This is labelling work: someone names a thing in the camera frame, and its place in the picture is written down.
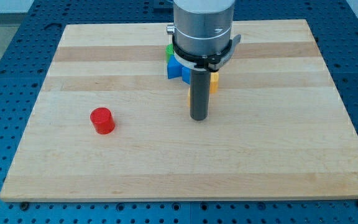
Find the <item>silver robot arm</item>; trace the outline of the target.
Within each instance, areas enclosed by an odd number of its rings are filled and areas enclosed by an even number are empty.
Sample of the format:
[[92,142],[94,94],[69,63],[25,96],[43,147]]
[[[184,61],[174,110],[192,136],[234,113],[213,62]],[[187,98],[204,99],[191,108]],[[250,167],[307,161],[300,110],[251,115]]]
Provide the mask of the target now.
[[231,36],[235,0],[173,0],[173,24],[167,26],[174,56],[190,69],[190,116],[208,116],[211,74],[234,55],[241,35]]

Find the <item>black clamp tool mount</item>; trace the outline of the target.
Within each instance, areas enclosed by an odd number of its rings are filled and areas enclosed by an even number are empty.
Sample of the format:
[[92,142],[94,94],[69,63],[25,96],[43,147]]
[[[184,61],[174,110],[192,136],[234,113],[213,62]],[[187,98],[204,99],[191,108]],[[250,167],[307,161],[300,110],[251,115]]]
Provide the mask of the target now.
[[192,55],[182,50],[176,40],[175,36],[172,36],[172,44],[174,57],[176,60],[191,70],[200,72],[218,72],[234,55],[237,44],[241,42],[241,35],[237,34],[233,39],[229,40],[229,43],[225,48],[212,55]]

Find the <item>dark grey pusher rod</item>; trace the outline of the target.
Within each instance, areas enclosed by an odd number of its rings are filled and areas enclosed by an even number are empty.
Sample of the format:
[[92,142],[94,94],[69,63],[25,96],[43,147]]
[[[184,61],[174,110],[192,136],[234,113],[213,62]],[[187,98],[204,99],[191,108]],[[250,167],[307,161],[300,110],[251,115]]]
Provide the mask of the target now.
[[211,74],[208,71],[190,70],[190,116],[202,121],[208,116]]

